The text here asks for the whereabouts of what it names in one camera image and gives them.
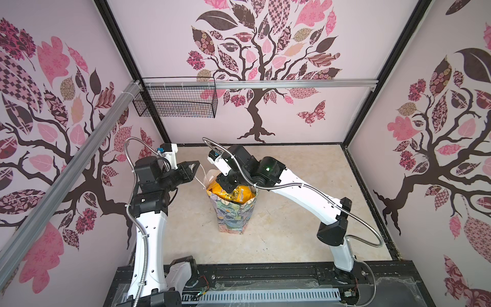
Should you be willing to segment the yellow mango snack bag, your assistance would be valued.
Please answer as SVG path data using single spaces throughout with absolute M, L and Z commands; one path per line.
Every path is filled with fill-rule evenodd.
M 239 185 L 231 193 L 227 193 L 215 180 L 209 185 L 207 191 L 223 200 L 238 204 L 245 204 L 256 196 L 252 189 L 245 185 Z

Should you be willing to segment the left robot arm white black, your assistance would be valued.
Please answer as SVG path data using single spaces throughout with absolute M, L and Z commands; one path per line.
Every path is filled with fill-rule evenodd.
M 194 257 L 173 260 L 164 268 L 163 239 L 168 222 L 168 209 L 175 200 L 178 188 L 194 180 L 200 163 L 176 161 L 178 147 L 163 143 L 133 162 L 129 151 L 125 157 L 131 167 L 134 186 L 126 215 L 136 228 L 136 250 L 132 280 L 127 296 L 120 306 L 181 306 L 187 286 L 199 282 Z

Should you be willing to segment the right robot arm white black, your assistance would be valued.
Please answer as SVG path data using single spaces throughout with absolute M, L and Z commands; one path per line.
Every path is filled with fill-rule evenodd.
M 216 182 L 226 192 L 231 193 L 240 185 L 270 191 L 293 201 L 317 217 L 320 221 L 317 238 L 331 250 L 337 270 L 352 272 L 354 263 L 357 262 L 350 245 L 351 240 L 373 248 L 384 245 L 384 240 L 376 229 L 351 213 L 350 199 L 337 199 L 323 193 L 273 157 L 264 157 L 258 161 L 242 145 L 225 148 L 209 138 L 202 140 L 211 149 L 208 161 L 221 172 Z M 371 231 L 377 242 L 347 234 L 349 217 Z

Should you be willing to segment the patterned paper gift bag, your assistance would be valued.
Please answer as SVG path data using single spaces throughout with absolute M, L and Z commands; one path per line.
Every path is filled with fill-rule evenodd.
M 214 194 L 210 194 L 207 189 L 209 185 L 221 174 L 218 170 L 205 171 L 203 166 L 200 166 L 201 171 L 195 176 L 195 179 L 203 186 L 207 193 L 212 207 L 217 216 L 219 231 L 229 234 L 242 235 L 248 226 L 249 220 L 253 215 L 256 205 L 258 191 L 254 187 L 250 187 L 256 196 L 245 204 L 229 202 L 219 198 Z

